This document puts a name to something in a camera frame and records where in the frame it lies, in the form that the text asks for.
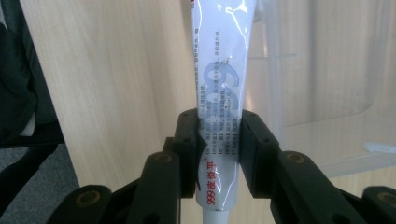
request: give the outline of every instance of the clear plastic box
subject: clear plastic box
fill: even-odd
[[[245,109],[328,177],[396,165],[395,4],[268,0],[253,24]]]

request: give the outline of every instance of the white tube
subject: white tube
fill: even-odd
[[[192,0],[200,159],[196,198],[204,223],[228,223],[236,203],[239,126],[256,0]]]

